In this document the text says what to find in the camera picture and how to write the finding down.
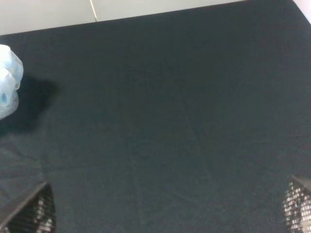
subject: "dark table surface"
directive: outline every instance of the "dark table surface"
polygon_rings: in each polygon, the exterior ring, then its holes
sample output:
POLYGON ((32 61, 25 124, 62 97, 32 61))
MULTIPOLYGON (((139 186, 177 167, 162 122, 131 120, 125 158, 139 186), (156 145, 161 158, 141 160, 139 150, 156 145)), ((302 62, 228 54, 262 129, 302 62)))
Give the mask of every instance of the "dark table surface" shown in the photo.
POLYGON ((59 233, 284 232, 311 177, 311 25, 250 0, 0 37, 24 63, 0 205, 40 180, 59 233))

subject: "black cloth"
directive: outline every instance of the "black cloth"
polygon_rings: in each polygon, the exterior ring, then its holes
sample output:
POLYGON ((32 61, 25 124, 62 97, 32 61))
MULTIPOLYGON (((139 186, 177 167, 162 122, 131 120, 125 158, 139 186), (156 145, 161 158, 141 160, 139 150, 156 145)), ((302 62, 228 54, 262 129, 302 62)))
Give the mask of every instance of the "black cloth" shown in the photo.
POLYGON ((250 0, 0 37, 24 63, 0 204, 52 184, 59 233, 284 232, 311 178, 311 25, 250 0))

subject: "light blue plastic bag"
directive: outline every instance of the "light blue plastic bag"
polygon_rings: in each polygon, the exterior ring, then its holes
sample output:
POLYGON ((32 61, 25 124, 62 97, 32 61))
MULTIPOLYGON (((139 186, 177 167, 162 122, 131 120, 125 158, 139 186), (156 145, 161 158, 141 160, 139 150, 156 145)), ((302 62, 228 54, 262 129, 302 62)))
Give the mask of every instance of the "light blue plastic bag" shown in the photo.
POLYGON ((23 63, 7 45, 0 45, 0 119, 17 109, 23 63))

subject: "dark gray fabric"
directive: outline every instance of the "dark gray fabric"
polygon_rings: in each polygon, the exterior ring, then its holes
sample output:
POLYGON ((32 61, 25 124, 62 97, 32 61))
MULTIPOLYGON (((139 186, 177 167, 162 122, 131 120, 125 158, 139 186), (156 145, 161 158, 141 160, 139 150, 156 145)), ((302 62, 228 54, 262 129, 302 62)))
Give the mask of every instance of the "dark gray fabric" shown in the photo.
POLYGON ((25 68, 1 204, 47 179, 59 233, 284 232, 288 177, 311 177, 310 41, 289 0, 0 37, 25 68))

